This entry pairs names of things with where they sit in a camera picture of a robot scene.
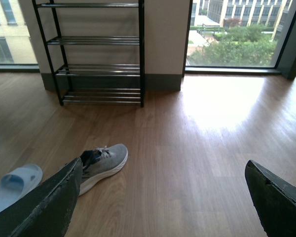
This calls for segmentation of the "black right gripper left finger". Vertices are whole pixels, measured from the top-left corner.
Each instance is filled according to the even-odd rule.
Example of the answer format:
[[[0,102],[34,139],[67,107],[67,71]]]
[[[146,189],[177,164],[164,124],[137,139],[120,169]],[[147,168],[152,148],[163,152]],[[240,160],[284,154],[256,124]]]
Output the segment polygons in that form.
[[[0,213],[0,237],[65,236],[79,195],[82,162],[75,158]]]

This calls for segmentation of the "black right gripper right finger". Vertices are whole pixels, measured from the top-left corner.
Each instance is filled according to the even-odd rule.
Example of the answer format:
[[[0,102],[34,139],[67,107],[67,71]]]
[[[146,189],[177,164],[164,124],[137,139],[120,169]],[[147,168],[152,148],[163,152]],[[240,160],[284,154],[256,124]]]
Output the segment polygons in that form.
[[[245,179],[260,223],[269,237],[296,237],[296,187],[254,160]]]

